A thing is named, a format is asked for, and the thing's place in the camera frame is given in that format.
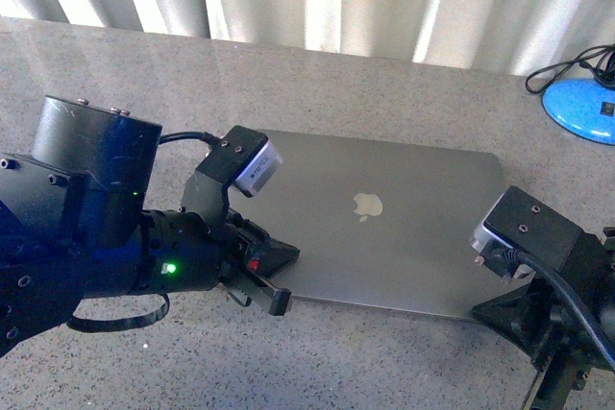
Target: black cable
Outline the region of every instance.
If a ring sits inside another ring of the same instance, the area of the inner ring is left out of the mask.
[[[545,278],[555,289],[559,299],[564,303],[568,311],[583,325],[592,342],[604,357],[604,360],[615,372],[615,350],[611,346],[600,323],[568,282],[549,265],[529,253],[508,249],[500,253],[500,256],[507,260],[515,260],[520,264],[527,264],[536,273]]]
[[[588,69],[594,76],[594,79],[605,88],[615,90],[615,43],[611,45],[597,45],[595,47],[588,48],[587,50],[579,53],[573,60],[559,62],[558,64],[552,64],[551,66],[543,67],[537,71],[532,72],[526,78],[526,90],[529,93],[540,94],[543,93],[552,83],[557,81],[561,76],[570,70],[575,64],[578,64],[583,69]],[[592,66],[588,60],[600,57],[598,63]],[[548,80],[545,84],[538,88],[532,88],[529,85],[529,81],[535,77],[543,74],[547,71],[551,71],[558,67],[562,67],[559,71],[555,72],[555,75]]]
[[[164,134],[160,137],[158,144],[170,143],[171,141],[180,141],[181,139],[198,139],[210,146],[217,144],[220,138],[207,132],[177,132]]]

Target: silver laptop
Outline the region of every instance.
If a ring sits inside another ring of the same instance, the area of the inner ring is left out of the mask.
[[[293,296],[465,319],[521,283],[475,265],[468,243],[505,191],[495,156],[265,132],[283,165],[231,207],[301,250],[273,278]]]

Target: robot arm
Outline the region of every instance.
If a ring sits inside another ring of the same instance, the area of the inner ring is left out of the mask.
[[[561,409],[593,367],[615,370],[615,229],[604,234],[601,243],[514,186],[475,231],[479,265],[504,281],[536,271],[528,285],[472,310],[537,369],[524,410]]]
[[[120,109],[47,97],[30,156],[0,159],[0,356],[67,323],[80,331],[147,326],[166,294],[226,285],[247,306],[283,315],[290,292],[271,277],[299,251],[229,208],[228,189],[258,193],[281,159],[266,135],[233,127],[210,152],[179,211],[143,210],[161,126]],[[159,294],[139,318],[73,317],[84,298]]]

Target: speckled countertop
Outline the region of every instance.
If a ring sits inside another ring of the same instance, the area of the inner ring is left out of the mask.
[[[6,18],[0,50],[4,151],[30,152],[44,94],[85,97],[165,132],[244,124],[491,152],[508,183],[586,230],[615,224],[614,148],[561,130],[521,78]],[[160,150],[147,205],[176,208],[203,154],[192,143]],[[88,301],[79,312],[157,305]],[[155,326],[62,326],[1,360],[2,409],[517,410],[533,376],[521,352],[477,324],[309,301],[278,319],[217,289],[173,296]],[[566,409],[613,408],[614,384],[593,371]]]

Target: black mount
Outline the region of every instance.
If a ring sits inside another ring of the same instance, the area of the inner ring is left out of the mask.
[[[615,340],[615,229],[604,229],[606,241],[602,244],[596,235],[584,232],[514,186],[502,196],[484,226],[512,248],[555,269],[593,310],[609,339]],[[495,250],[494,245],[487,245],[481,253],[485,266],[489,267],[488,256]],[[489,269],[505,277],[508,271],[503,267]],[[537,369],[524,410],[563,408],[570,391],[583,388],[592,367],[607,368],[553,288],[539,275],[524,287],[475,306],[472,315],[522,349]]]

